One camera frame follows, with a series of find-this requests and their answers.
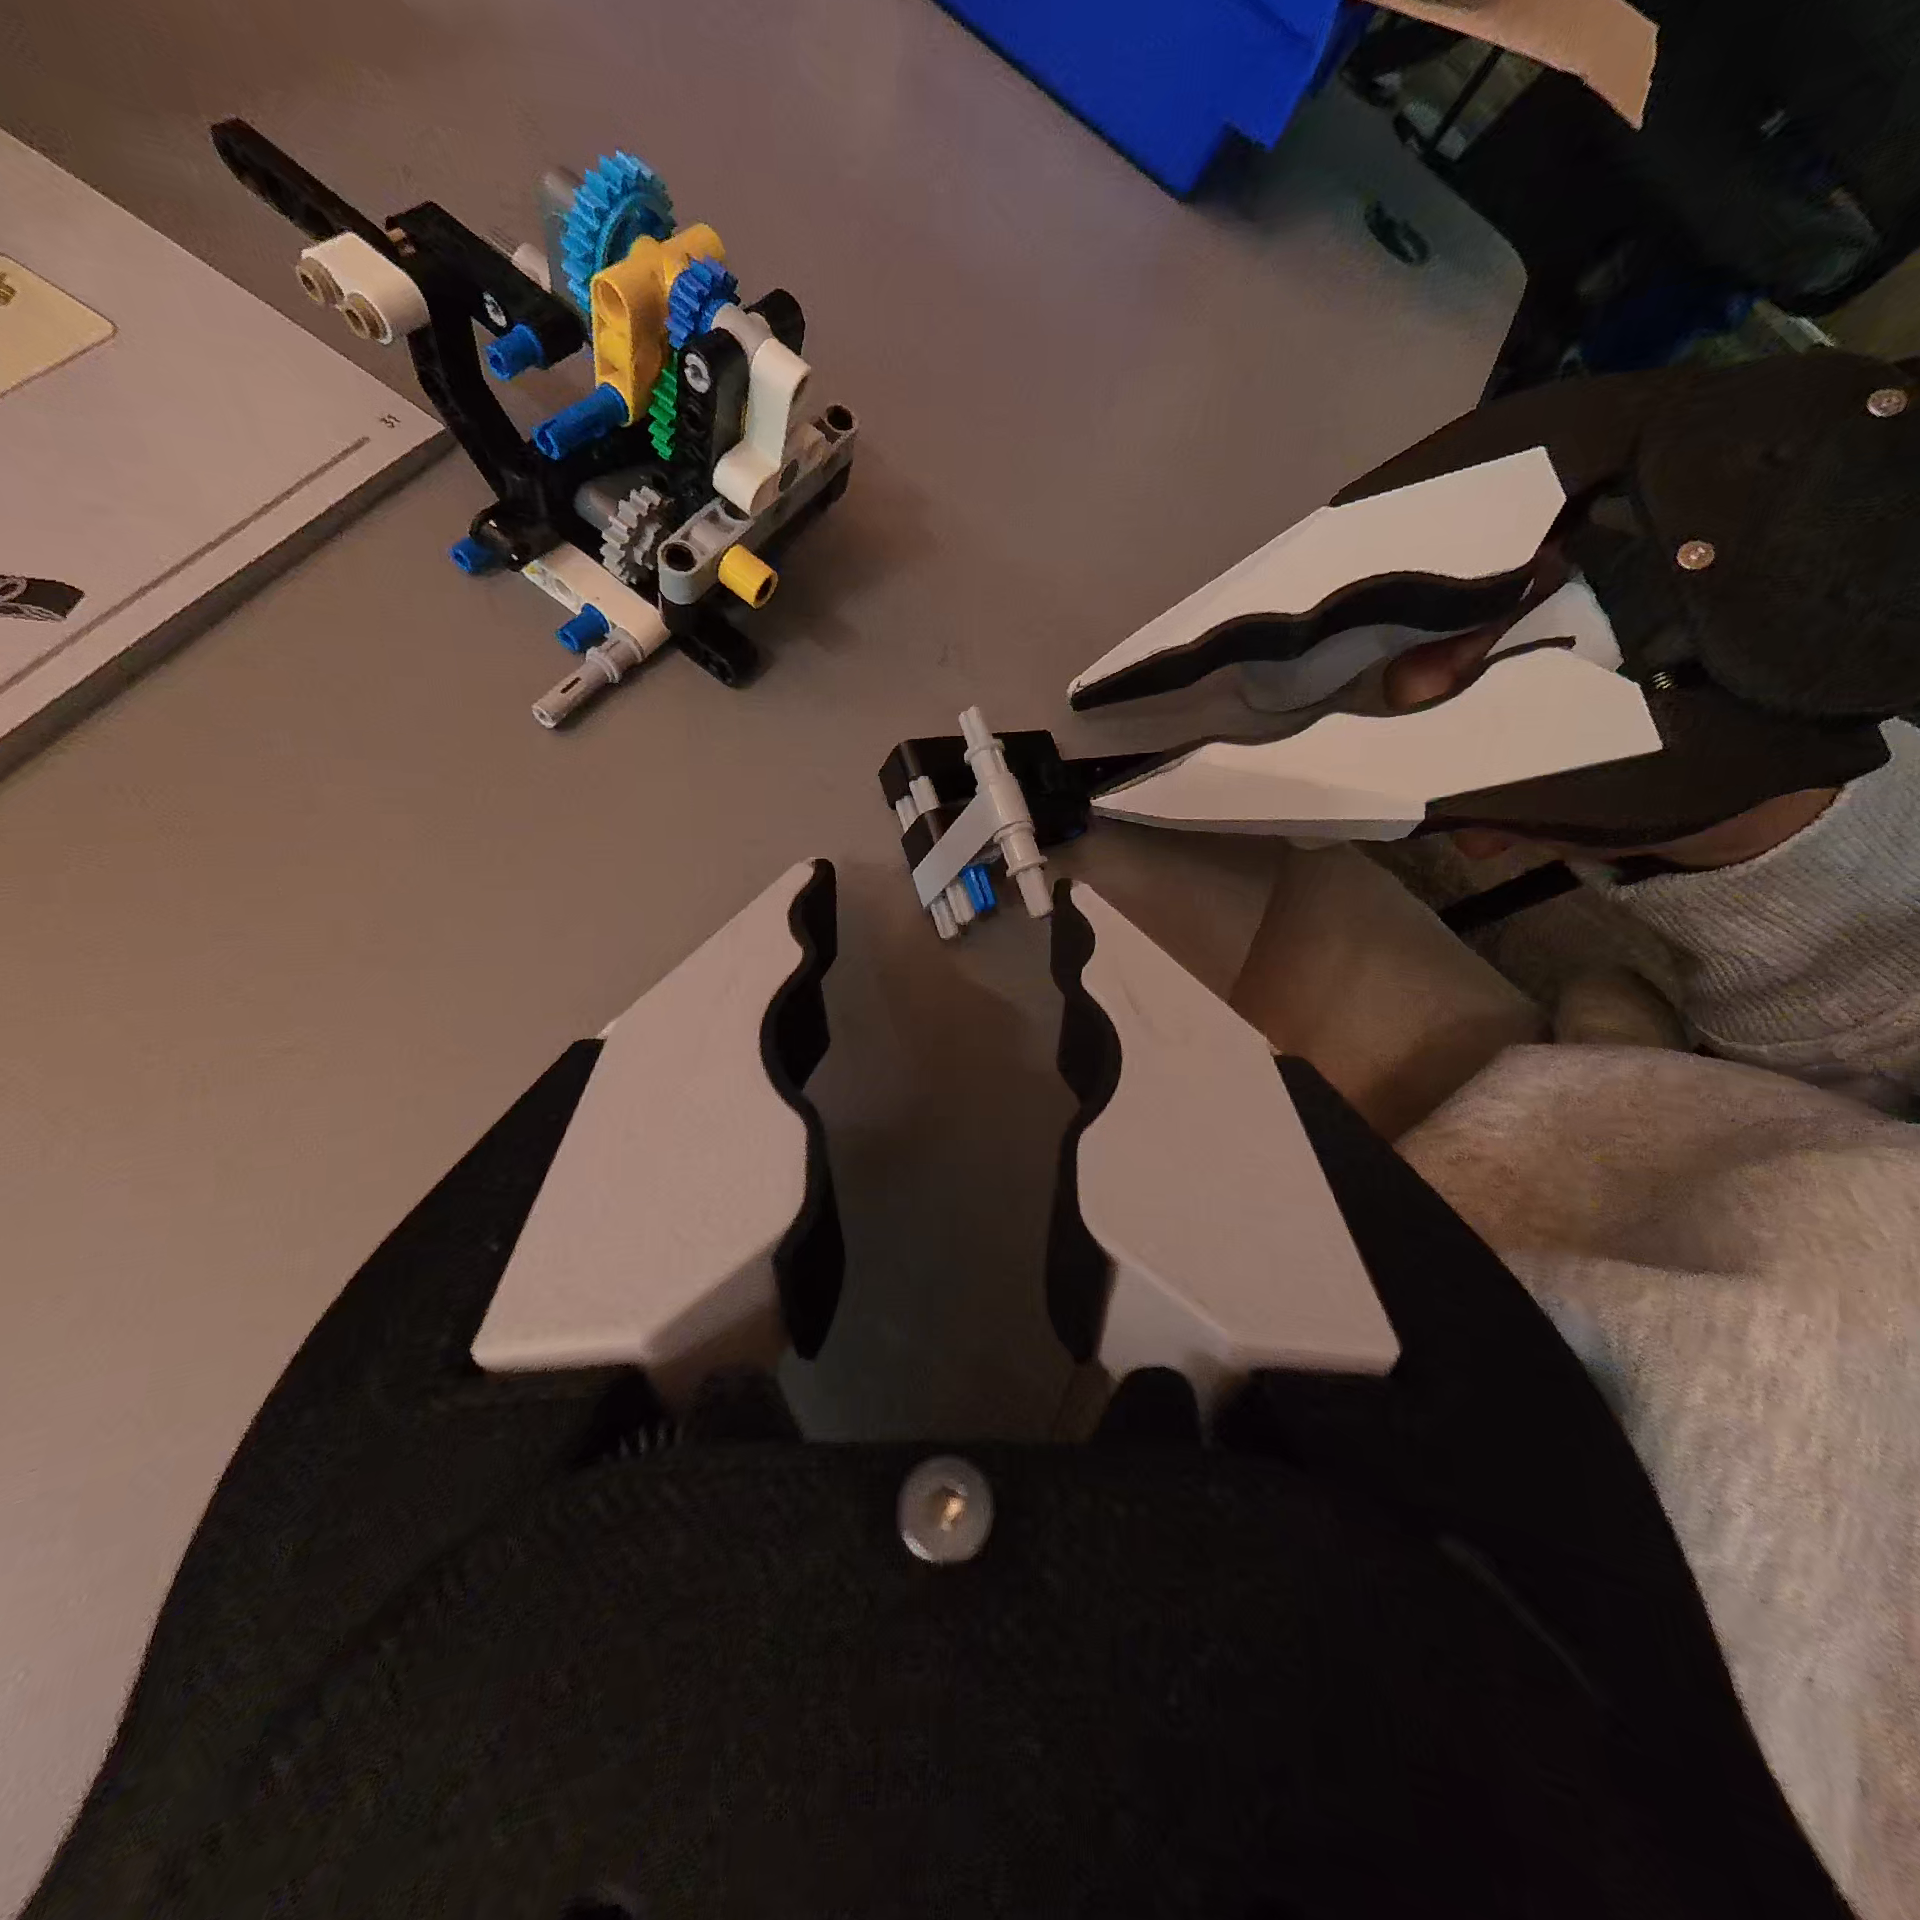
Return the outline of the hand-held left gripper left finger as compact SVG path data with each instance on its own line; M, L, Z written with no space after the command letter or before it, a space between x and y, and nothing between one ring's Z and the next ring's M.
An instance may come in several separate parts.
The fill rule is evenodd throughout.
M472 1342L491 1376L631 1368L665 1404L819 1357L847 1277L826 1122L838 876L785 872L605 1029Z

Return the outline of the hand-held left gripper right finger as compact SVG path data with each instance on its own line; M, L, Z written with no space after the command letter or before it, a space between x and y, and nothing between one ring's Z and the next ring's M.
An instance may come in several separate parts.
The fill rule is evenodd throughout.
M1269 1043L1082 881L1050 970L1073 1096L1050 1209L1050 1324L1113 1382L1386 1376L1402 1344Z

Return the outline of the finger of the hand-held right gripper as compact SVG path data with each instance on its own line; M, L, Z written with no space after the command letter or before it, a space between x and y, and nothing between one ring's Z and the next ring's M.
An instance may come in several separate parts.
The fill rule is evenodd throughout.
M1227 670L1261 713L1320 707L1430 640L1513 618L1566 506L1549 448L1328 506L1098 658L1071 709L1171 698Z
M1581 656L1503 656L1448 702L1331 713L1296 736L1209 740L1088 803L1102 824L1395 842L1435 803L1653 754L1632 680Z

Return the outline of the small black lego subassembly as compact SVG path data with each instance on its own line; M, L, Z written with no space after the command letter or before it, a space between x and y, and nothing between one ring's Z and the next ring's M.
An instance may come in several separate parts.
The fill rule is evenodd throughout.
M1050 732L958 732L896 744L879 771L920 910L954 944L1003 906L1053 912L1050 850L1088 828L1088 782Z

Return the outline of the person's right forearm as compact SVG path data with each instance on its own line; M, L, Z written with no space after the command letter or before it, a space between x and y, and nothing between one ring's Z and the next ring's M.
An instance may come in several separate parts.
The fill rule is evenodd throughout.
M1742 866L1571 864L1688 963L1690 1049L1577 1046L1562 1066L1659 1125L1747 1126L1861 1113L1915 1122L1915 732L1808 830Z

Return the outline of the large multicoloured lego gear assembly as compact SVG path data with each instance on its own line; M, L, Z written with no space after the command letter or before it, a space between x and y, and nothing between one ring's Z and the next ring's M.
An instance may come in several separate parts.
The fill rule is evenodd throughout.
M227 172L296 227L296 275L369 346L407 349L422 396L491 496L448 552L514 572L566 619L560 732L661 653L743 688L736 621L849 490L857 418L810 403L808 316L742 294L722 235L687 225L630 150L539 182L542 240L499 246L422 202L367 214L247 120L208 130Z

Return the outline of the lego instruction booklet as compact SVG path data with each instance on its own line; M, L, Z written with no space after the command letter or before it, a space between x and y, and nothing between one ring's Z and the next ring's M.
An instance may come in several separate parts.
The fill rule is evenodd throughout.
M2 282L9 776L448 437L11 133Z

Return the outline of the person's right hand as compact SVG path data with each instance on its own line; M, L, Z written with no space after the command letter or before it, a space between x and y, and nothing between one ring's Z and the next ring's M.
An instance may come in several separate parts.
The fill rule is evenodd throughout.
M1525 837L1506 830L1470 828L1451 835L1454 848L1472 860L1494 860L1510 852L1557 857L1574 864L1608 866L1632 860L1653 860L1666 872L1713 874L1742 866L1795 838L1818 824L1841 797L1841 787L1816 787L1766 800L1763 805L1715 828L1686 835L1659 845L1635 848L1584 848Z

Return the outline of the blue plastic bin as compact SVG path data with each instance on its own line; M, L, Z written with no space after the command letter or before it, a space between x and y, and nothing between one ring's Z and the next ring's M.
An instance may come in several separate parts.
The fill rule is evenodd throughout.
M1375 21L1353 2L942 2L1179 202L1269 154Z

